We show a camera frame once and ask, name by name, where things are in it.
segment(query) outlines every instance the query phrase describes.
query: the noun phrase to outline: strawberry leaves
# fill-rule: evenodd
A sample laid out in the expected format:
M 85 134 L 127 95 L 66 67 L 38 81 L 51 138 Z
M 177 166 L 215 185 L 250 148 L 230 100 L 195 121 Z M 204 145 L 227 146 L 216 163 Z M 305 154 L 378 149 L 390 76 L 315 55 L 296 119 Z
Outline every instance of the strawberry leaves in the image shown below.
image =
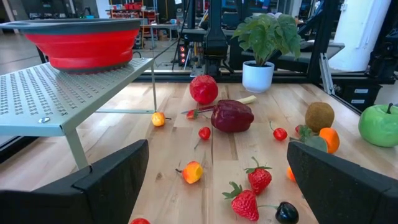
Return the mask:
M 299 141 L 322 152 L 328 152 L 328 144 L 322 137 L 317 136 L 307 125 L 299 125 L 297 127 L 300 138 L 290 138 L 291 141 Z
M 320 136 L 310 136 L 305 139 L 304 144 L 321 150 L 322 152 L 328 152 L 328 144 Z
M 257 159 L 254 158 L 254 156 L 252 156 L 251 159 L 254 160 L 254 162 L 256 162 L 257 167 L 256 168 L 246 168 L 245 171 L 246 171 L 247 174 L 253 173 L 256 169 L 264 169 L 264 170 L 272 169 L 271 167 L 267 167 L 266 165 L 265 166 L 260 166 L 259 161 L 257 161 Z
M 243 191 L 242 185 L 238 186 L 235 182 L 232 181 L 229 184 L 234 188 L 234 190 L 231 193 L 223 192 L 223 195 L 225 196 L 224 199 L 233 199 Z
M 305 142 L 305 139 L 312 135 L 312 130 L 307 125 L 300 125 L 298 129 L 300 141 Z

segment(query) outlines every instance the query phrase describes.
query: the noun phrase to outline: red collapsible bowl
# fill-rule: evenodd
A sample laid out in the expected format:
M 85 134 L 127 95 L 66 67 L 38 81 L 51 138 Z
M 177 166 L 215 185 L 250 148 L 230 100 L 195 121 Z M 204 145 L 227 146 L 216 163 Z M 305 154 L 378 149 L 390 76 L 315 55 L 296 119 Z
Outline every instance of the red collapsible bowl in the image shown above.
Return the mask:
M 0 27 L 20 29 L 50 64 L 69 73 L 96 73 L 125 66 L 139 33 L 139 19 L 57 19 L 19 21 Z

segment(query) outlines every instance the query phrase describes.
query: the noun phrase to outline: wooden tabletop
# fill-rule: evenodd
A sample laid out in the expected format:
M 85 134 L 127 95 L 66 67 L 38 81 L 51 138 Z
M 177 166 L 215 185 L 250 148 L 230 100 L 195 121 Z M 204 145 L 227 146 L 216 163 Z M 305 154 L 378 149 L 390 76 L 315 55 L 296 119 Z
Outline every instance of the wooden tabletop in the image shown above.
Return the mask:
M 162 128 L 154 128 L 149 114 L 93 114 L 78 128 L 89 162 L 95 162 L 138 139 L 149 140 L 149 163 L 144 184 L 131 220 L 144 217 L 151 223 L 250 223 L 231 209 L 231 201 L 222 192 L 230 191 L 229 181 L 250 189 L 243 169 L 252 167 L 254 156 L 261 164 L 271 166 L 272 182 L 257 198 L 259 205 L 278 205 L 288 201 L 300 214 L 299 223 L 317 223 L 296 183 L 286 177 L 288 141 L 272 136 L 274 127 L 295 136 L 295 127 L 304 123 L 310 103 L 324 101 L 335 111 L 335 128 L 340 135 L 336 156 L 373 171 L 398 179 L 397 148 L 381 149 L 361 139 L 359 116 L 322 92 L 305 84 L 273 84 L 257 101 L 250 104 L 254 122 L 243 133 L 226 134 L 216 129 L 213 139 L 201 142 L 196 150 L 198 130 L 211 127 L 210 120 L 185 119 L 180 112 L 198 105 L 189 94 L 186 83 L 157 84 L 159 110 L 172 118 Z M 105 107 L 150 108 L 151 85 L 135 83 L 116 95 Z M 252 95 L 241 84 L 219 84 L 220 99 L 240 99 Z M 64 138 L 40 138 L 0 165 L 0 189 L 34 190 L 76 171 Z M 175 168 L 183 169 L 190 161 L 201 162 L 201 180 L 188 185 Z M 275 210 L 260 208 L 258 223 L 277 223 Z

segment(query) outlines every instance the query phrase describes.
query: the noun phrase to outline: cherry stem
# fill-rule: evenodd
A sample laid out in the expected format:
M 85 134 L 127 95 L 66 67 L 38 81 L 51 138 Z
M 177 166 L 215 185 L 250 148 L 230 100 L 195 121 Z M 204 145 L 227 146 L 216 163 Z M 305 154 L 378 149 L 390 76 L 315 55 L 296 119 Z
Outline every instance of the cherry stem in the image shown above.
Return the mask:
M 275 131 L 275 130 L 272 128 L 271 122 L 272 122 L 272 121 L 269 121 L 269 127 L 271 128 L 271 130 Z
M 392 108 L 392 106 L 394 106 L 394 104 L 392 104 L 392 103 L 390 103 L 389 105 L 388 105 L 388 109 L 387 109 L 387 114 L 391 114 L 391 108 Z
M 197 145 L 193 148 L 193 150 L 195 150 L 198 147 L 199 143 L 200 143 L 200 139 L 199 139 Z
M 257 206 L 257 208 L 260 208 L 260 207 L 269 207 L 269 208 L 278 209 L 278 206 L 275 206 L 275 205 L 259 205 L 259 206 Z
M 259 161 L 257 161 L 257 159 L 256 159 L 256 158 L 254 158 L 254 156 L 252 156 L 252 157 L 251 157 L 251 159 L 252 159 L 252 160 L 254 160 L 254 161 L 256 162 L 256 164 L 257 164 L 257 167 L 260 167 Z

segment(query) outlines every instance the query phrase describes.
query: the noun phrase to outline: red bell pepper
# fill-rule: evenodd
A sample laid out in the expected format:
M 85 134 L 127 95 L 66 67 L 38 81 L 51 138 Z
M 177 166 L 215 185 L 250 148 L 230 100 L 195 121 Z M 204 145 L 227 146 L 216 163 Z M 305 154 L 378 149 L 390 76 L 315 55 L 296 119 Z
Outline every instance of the red bell pepper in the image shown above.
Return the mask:
M 211 124 L 226 133 L 246 131 L 253 121 L 250 107 L 236 100 L 220 100 L 211 115 Z

